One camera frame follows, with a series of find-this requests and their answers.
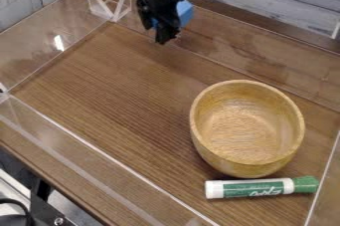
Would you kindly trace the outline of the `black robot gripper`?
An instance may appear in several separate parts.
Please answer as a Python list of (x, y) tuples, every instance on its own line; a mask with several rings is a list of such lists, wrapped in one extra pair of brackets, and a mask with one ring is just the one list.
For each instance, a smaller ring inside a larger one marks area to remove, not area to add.
[(144, 28), (150, 30), (156, 22), (156, 42), (166, 44), (180, 31), (176, 4), (180, 0), (138, 0), (138, 10)]

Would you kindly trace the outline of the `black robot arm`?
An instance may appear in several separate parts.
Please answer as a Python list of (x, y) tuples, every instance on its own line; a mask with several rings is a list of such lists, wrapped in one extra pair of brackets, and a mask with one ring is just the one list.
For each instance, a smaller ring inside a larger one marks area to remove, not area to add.
[(136, 0), (138, 11), (144, 28), (156, 28), (156, 42), (166, 44), (180, 31), (180, 19), (176, 10), (183, 0)]

